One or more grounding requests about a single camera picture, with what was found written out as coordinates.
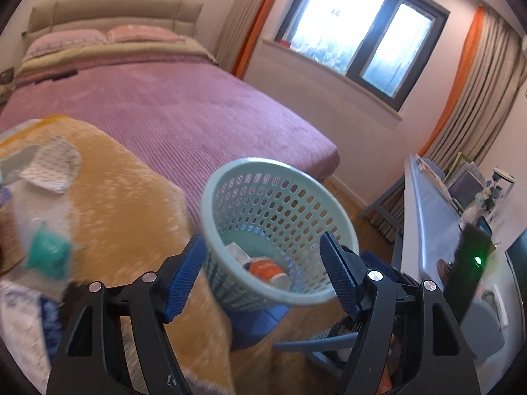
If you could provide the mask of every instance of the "window frame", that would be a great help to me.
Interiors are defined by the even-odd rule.
[[[285,37],[289,35],[291,31],[296,31],[298,24],[300,23],[300,19],[302,18],[302,12],[306,9],[306,2],[308,1],[309,0],[293,0],[293,3],[289,8],[275,37],[276,42],[280,42],[285,39]],[[369,62],[375,55],[378,45],[384,38],[384,35],[397,12],[397,9],[399,8],[400,4],[403,3],[411,6],[423,14],[432,16],[434,20],[430,26],[426,38],[423,40],[423,43],[419,48],[417,55],[412,61],[412,64],[400,83],[397,92],[392,98],[364,80],[361,77],[361,74],[367,69]],[[443,28],[445,27],[449,14],[450,12],[444,7],[441,7],[430,1],[384,0],[370,27],[370,30],[368,30],[364,40],[357,48],[357,51],[351,60],[350,67],[344,76],[359,84],[369,92],[373,93],[394,110],[399,111],[413,87],[417,83],[417,80],[423,72],[429,58],[431,57],[431,54],[434,51],[437,42],[439,41],[441,33],[443,32]]]

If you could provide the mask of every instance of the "window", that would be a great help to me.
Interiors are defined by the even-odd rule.
[[[448,15],[422,0],[294,0],[276,41],[399,110]]]

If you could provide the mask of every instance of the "light blue plastic basket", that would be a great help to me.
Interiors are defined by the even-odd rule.
[[[358,252],[353,225],[333,195],[303,172],[268,159],[240,159],[211,176],[201,200],[201,229],[210,286],[230,310],[305,306],[335,297],[319,251],[326,230]],[[226,250],[231,242],[249,256],[270,257],[287,270],[291,291],[247,272]]]

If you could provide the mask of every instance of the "blanket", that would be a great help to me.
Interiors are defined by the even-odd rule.
[[[80,245],[72,257],[72,281],[128,284],[183,251],[191,237],[183,191],[92,125],[48,117],[4,140],[0,159],[56,135],[74,144],[82,156],[78,177],[63,195],[70,202],[70,236]],[[123,325],[127,356],[133,356],[130,328]],[[183,314],[166,330],[196,394],[234,393],[230,324],[202,272]],[[132,367],[131,377],[136,390],[146,393],[139,367]]]
[[[216,64],[214,56],[190,37],[176,42],[91,43],[24,60],[16,73],[15,84],[19,87],[75,70],[138,62]]]

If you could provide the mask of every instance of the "bed frame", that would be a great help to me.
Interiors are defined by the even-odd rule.
[[[24,34],[27,49],[54,31],[92,28],[107,31],[131,23],[167,28],[193,37],[202,2],[193,0],[51,0],[31,11]]]

